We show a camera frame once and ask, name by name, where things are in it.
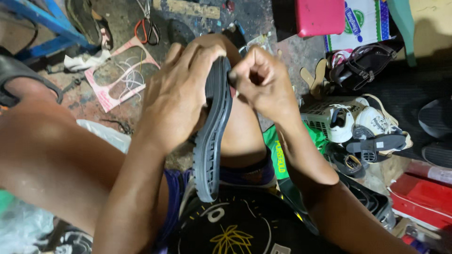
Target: blue chair leg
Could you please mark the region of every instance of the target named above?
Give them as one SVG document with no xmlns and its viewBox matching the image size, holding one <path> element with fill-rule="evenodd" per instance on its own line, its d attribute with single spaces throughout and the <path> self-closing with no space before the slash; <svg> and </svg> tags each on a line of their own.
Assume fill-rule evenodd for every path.
<svg viewBox="0 0 452 254">
<path fill-rule="evenodd" d="M 405 42 L 405 56 L 408 66 L 415 67 L 414 56 L 414 20 L 411 15 L 409 0 L 386 0 L 391 17 L 397 25 Z"/>
<path fill-rule="evenodd" d="M 35 46 L 24 52 L 19 52 L 16 57 L 22 61 L 30 58 L 42 57 L 74 44 L 80 44 L 87 49 L 96 47 L 90 45 L 86 38 L 81 33 L 77 32 L 69 20 L 67 20 L 60 7 L 58 7 L 53 0 L 45 0 L 51 14 L 32 4 L 28 0 L 2 0 L 2 2 L 4 2 L 8 9 L 15 13 L 27 17 L 34 22 L 43 24 L 53 32 L 59 34 L 59 37 L 42 45 Z"/>
</svg>

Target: thigh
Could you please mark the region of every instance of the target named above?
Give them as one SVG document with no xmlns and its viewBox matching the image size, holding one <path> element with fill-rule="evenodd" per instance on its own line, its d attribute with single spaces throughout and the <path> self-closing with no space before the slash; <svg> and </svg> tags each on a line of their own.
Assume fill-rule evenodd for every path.
<svg viewBox="0 0 452 254">
<path fill-rule="evenodd" d="M 23 100 L 1 116 L 0 140 L 0 186 L 93 235 L 125 154 L 78 126 L 67 109 L 40 100 Z M 164 221 L 165 177 L 160 196 Z"/>
</svg>

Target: shorts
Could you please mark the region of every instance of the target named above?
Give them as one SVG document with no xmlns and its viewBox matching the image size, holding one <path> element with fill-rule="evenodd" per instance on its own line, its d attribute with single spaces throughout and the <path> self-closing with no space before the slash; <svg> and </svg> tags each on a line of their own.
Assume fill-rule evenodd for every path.
<svg viewBox="0 0 452 254">
<path fill-rule="evenodd" d="M 188 169 L 181 172 L 176 169 L 165 169 L 168 182 L 169 203 L 165 223 L 159 231 L 157 246 L 163 246 L 179 221 L 179 211 L 185 189 L 192 174 Z M 244 168 L 220 167 L 220 185 L 236 185 L 250 188 L 269 188 L 276 185 L 272 154 L 267 147 L 267 155 L 260 162 Z"/>
</svg>

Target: pink box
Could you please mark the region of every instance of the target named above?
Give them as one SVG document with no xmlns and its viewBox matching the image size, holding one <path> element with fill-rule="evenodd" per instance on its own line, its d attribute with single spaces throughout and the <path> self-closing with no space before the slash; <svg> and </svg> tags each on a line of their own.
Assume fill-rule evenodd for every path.
<svg viewBox="0 0 452 254">
<path fill-rule="evenodd" d="M 345 29 L 344 0 L 295 0 L 299 37 L 340 34 Z"/>
</svg>

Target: red-handled scissors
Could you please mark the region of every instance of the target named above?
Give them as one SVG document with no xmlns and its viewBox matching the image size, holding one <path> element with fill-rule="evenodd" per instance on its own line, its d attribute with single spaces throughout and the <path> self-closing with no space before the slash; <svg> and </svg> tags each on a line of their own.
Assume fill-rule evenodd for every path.
<svg viewBox="0 0 452 254">
<path fill-rule="evenodd" d="M 144 8 L 141 5 L 139 0 L 137 0 L 137 3 L 140 5 L 140 8 L 144 13 L 144 18 L 141 19 L 140 21 L 138 21 L 138 23 L 135 25 L 135 30 L 134 30 L 135 36 L 143 44 L 148 43 L 149 45 L 152 45 L 152 46 L 158 45 L 159 41 L 160 41 L 160 31 L 159 31 L 158 27 L 156 26 L 156 24 L 154 22 L 152 22 L 152 20 L 151 20 L 151 5 L 149 3 L 149 0 L 146 0 Z M 145 26 L 146 20 L 150 25 L 148 31 L 146 31 L 146 26 Z M 140 25 L 143 27 L 144 40 L 141 40 L 137 34 L 137 31 L 138 31 L 138 28 L 140 27 Z M 153 42 L 151 42 L 152 33 L 155 34 L 155 40 L 153 40 Z"/>
</svg>

